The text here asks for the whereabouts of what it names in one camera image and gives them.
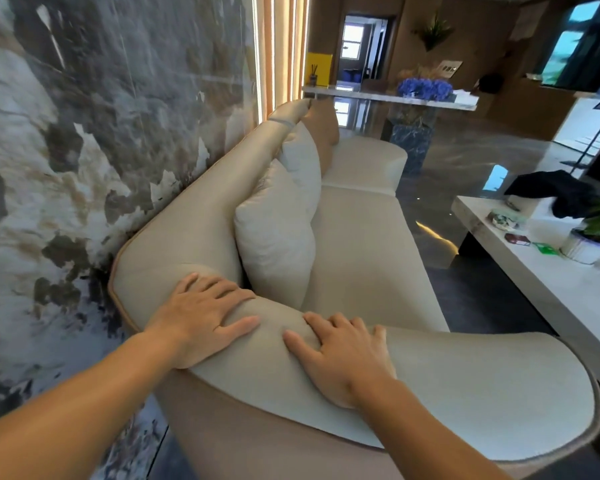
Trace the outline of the person's left hand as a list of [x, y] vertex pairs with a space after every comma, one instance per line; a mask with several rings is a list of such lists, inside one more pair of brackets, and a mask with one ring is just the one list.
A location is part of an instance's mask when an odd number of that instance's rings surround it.
[[241, 304], [253, 300], [253, 291], [239, 288], [239, 304], [205, 303], [205, 290], [219, 275], [200, 276], [188, 292], [175, 290], [151, 317], [139, 337], [170, 369], [188, 369], [227, 347], [212, 347], [211, 334]]

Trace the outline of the person's right hand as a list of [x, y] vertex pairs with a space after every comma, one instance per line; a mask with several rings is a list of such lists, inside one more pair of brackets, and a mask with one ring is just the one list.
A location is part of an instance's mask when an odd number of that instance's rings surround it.
[[322, 365], [304, 369], [314, 386], [333, 404], [346, 409], [359, 409], [367, 402], [380, 403], [387, 397], [398, 397], [404, 385], [397, 379], [389, 350], [388, 356], [377, 356], [374, 350], [374, 328], [368, 329], [362, 318], [352, 323], [351, 340], [330, 337], [330, 318], [308, 312], [304, 321], [319, 341]]

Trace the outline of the person's left forearm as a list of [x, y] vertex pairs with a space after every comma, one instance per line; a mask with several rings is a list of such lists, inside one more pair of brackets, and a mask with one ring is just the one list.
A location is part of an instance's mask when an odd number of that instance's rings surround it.
[[88, 480], [180, 352], [172, 334], [139, 333], [0, 418], [0, 480]]

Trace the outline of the person's right forearm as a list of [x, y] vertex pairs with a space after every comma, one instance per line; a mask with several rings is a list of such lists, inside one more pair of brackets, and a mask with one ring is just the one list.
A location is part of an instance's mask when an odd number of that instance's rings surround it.
[[349, 391], [404, 480], [513, 480], [444, 426], [397, 379], [364, 376], [352, 380]]

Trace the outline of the large white cushion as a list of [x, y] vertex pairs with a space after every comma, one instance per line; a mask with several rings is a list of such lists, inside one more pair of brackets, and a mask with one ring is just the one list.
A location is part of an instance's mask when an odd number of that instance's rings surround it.
[[254, 292], [300, 309], [315, 259], [315, 237], [298, 186], [275, 159], [234, 213], [235, 240]]

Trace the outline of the beige fabric sofa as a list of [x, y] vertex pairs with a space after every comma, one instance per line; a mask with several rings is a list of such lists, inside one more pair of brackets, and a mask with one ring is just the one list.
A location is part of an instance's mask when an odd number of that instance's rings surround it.
[[[235, 209], [279, 160], [308, 109], [306, 99], [280, 106], [120, 249], [109, 293], [134, 331], [145, 329], [186, 274], [218, 274], [252, 289]], [[318, 345], [302, 317], [307, 311], [387, 327], [398, 378], [516, 480], [592, 443], [600, 387], [572, 348], [545, 333], [450, 332], [395, 197], [400, 167], [377, 152], [390, 145], [350, 137], [336, 150], [345, 147], [345, 161], [371, 174], [354, 185], [322, 183], [300, 309], [255, 293], [229, 317], [259, 316], [254, 332], [188, 372], [170, 372], [157, 387], [196, 480], [402, 480], [360, 416], [328, 402], [285, 347], [285, 330]]]

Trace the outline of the small white cushion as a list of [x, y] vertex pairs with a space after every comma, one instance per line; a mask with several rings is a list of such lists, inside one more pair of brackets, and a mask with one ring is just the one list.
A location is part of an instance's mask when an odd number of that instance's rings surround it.
[[304, 122], [298, 122], [282, 142], [278, 159], [299, 188], [312, 220], [320, 202], [322, 177], [318, 150]]

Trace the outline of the green and white packet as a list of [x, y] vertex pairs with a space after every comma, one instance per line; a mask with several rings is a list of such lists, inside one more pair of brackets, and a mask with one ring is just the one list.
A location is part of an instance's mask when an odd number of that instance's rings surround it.
[[506, 233], [521, 231], [527, 222], [526, 217], [507, 209], [492, 209], [488, 213], [486, 220], [497, 229]]

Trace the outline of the white stone coffee table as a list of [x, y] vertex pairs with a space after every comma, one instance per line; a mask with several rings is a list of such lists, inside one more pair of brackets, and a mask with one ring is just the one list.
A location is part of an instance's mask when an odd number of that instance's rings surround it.
[[463, 246], [478, 243], [600, 382], [600, 267], [507, 242], [488, 222], [493, 210], [507, 207], [497, 200], [455, 197], [451, 211], [468, 233]]

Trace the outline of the tan cushion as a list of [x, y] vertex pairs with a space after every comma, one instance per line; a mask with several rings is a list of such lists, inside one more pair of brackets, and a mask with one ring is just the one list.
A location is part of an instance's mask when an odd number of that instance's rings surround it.
[[333, 162], [334, 147], [340, 139], [334, 100], [327, 97], [307, 99], [306, 101], [309, 109], [302, 118], [302, 122], [316, 145], [321, 176], [325, 176]]

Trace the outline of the black cloth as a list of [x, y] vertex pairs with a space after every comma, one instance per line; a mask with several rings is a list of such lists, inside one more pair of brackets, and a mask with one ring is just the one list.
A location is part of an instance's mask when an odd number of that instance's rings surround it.
[[512, 197], [528, 200], [553, 199], [552, 214], [556, 218], [584, 218], [591, 214], [600, 197], [593, 185], [582, 182], [565, 170], [537, 171], [517, 176], [504, 190]]

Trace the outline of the white marble console table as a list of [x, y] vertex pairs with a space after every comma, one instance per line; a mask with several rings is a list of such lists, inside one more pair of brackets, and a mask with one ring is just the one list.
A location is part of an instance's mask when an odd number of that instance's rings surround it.
[[348, 103], [350, 111], [344, 128], [370, 134], [381, 125], [380, 139], [405, 150], [408, 160], [403, 174], [419, 175], [431, 146], [439, 111], [474, 112], [478, 108], [448, 102], [403, 97], [391, 91], [364, 91], [360, 85], [339, 84], [303, 87], [304, 96], [332, 97], [336, 104]]

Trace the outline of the green plant in white pot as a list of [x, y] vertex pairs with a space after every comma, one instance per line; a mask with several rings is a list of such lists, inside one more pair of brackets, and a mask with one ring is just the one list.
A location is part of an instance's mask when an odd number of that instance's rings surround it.
[[580, 226], [571, 229], [559, 252], [583, 265], [590, 266], [600, 261], [600, 201]]

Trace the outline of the yellow panel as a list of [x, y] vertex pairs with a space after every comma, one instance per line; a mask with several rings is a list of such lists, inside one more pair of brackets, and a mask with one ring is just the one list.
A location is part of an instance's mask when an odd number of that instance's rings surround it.
[[311, 64], [318, 64], [318, 83], [319, 87], [327, 87], [329, 85], [331, 67], [333, 64], [333, 55], [332, 54], [321, 54], [314, 52], [306, 53], [305, 60], [305, 74], [304, 74], [304, 84], [306, 85], [306, 80], [308, 78], [308, 68]]

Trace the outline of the blue flower bouquet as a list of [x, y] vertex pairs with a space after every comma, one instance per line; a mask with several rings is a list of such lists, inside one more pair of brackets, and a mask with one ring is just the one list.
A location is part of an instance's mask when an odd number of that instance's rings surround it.
[[454, 89], [445, 79], [409, 77], [398, 84], [397, 94], [426, 101], [448, 102], [453, 97]]

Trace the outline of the brown wooden counter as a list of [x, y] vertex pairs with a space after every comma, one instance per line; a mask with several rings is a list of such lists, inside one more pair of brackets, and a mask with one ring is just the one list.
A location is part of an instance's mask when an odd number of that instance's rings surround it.
[[593, 93], [543, 86], [526, 78], [504, 83], [486, 118], [533, 139], [552, 141], [574, 104]]

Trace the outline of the black floor stand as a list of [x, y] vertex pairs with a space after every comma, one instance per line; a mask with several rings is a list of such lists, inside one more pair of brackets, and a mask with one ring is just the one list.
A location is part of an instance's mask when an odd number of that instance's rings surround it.
[[600, 95], [577, 92], [553, 141], [578, 153], [576, 160], [561, 161], [570, 173], [589, 169], [600, 153]]

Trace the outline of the large window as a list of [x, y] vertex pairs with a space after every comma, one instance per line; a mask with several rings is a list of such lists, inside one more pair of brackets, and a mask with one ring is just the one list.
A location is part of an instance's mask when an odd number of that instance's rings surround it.
[[566, 14], [562, 15], [557, 31], [551, 36], [538, 65], [537, 73], [542, 86], [558, 87], [562, 72], [576, 53], [599, 9], [600, 0], [591, 0], [568, 8]]

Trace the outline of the lit vertical wall slats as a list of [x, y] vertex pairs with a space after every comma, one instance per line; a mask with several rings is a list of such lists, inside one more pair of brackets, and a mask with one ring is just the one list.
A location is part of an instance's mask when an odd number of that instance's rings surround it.
[[251, 0], [258, 122], [299, 99], [304, 86], [311, 0]]

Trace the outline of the green wall plant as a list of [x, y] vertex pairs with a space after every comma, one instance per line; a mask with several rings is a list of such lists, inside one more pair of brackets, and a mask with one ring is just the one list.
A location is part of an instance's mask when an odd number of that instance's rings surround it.
[[454, 32], [455, 28], [442, 20], [440, 12], [436, 11], [428, 23], [414, 30], [414, 35], [422, 42], [424, 50], [428, 53], [448, 40]]

